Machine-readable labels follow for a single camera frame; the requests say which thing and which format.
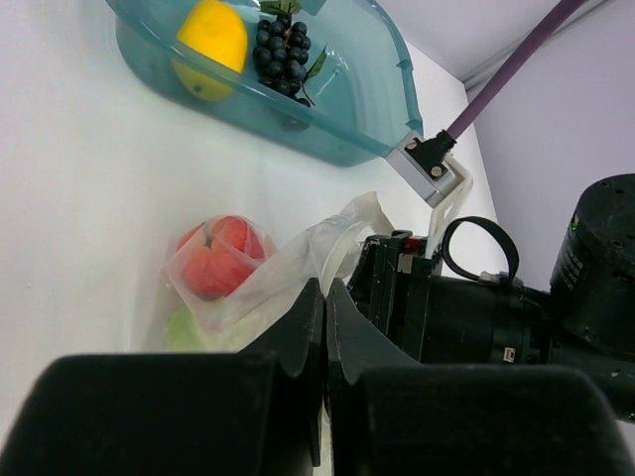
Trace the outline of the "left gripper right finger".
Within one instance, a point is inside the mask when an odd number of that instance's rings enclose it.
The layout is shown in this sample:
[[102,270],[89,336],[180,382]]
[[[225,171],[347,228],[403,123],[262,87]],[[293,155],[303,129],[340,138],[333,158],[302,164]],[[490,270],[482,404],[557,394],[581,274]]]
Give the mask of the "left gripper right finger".
[[424,365],[335,281],[326,300],[336,475],[630,475],[607,398],[566,367]]

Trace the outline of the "green fake lettuce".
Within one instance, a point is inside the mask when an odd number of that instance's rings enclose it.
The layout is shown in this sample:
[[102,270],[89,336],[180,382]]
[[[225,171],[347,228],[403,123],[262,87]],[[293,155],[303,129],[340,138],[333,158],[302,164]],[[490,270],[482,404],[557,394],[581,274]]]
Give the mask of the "green fake lettuce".
[[220,332],[203,329],[190,309],[181,304],[166,324],[166,350],[173,353],[238,352],[259,332],[260,317],[248,315]]

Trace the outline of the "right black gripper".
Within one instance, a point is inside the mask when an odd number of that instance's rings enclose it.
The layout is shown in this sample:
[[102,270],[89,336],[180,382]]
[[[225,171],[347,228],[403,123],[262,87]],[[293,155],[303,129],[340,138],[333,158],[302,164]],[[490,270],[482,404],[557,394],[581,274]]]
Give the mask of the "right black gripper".
[[381,333],[424,364],[548,363],[545,315],[519,280],[446,277],[426,243],[404,230],[365,239],[347,287]]

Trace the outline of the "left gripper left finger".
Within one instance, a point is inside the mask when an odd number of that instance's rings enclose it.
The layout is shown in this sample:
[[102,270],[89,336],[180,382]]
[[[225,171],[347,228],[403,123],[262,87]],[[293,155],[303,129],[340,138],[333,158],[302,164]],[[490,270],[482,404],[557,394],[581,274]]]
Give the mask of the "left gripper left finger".
[[5,475],[310,475],[320,464],[324,299],[309,280],[236,353],[53,362],[1,453]]

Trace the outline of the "yellow fake food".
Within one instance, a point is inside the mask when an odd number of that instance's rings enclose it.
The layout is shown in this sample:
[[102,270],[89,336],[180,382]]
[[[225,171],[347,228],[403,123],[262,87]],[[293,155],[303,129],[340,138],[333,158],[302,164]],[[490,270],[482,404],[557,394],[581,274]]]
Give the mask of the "yellow fake food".
[[[223,1],[198,1],[177,33],[177,40],[196,53],[241,73],[246,64],[248,35],[238,13]],[[207,102],[226,98],[233,89],[178,61],[173,69],[186,90]]]

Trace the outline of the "clear dotted zip bag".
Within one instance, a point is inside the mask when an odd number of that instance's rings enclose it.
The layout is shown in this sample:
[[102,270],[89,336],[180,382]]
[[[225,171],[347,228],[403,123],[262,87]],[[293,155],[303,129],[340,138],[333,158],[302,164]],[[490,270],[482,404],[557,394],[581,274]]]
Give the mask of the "clear dotted zip bag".
[[309,280],[317,281],[319,297],[326,296],[334,280],[349,280],[366,237],[394,229],[374,191],[354,197],[339,212],[282,247],[276,247],[261,227],[248,221],[262,237],[268,258],[228,297],[203,300],[189,290],[182,270],[194,239],[180,251],[179,241],[175,243],[160,272],[157,301],[142,334],[140,351],[168,352],[166,324],[181,304],[190,309],[203,329],[212,332],[225,330],[248,315],[258,315],[261,321],[257,338],[291,308]]

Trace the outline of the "red fake food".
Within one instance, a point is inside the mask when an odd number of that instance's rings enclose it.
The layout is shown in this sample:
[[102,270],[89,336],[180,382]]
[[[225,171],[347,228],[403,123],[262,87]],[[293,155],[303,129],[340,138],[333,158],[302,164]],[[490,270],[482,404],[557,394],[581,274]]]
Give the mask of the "red fake food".
[[181,237],[180,251],[191,239],[182,277],[203,300],[226,298],[268,258],[264,242],[244,217],[225,215],[202,222]]

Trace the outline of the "dark blue fake food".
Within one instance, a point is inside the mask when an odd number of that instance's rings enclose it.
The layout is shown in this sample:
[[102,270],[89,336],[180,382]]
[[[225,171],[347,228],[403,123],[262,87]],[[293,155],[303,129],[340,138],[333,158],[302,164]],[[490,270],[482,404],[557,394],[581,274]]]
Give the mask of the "dark blue fake food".
[[306,22],[296,20],[304,1],[261,1],[252,59],[258,82],[295,102],[312,108],[307,85],[325,66],[326,47],[314,48]]

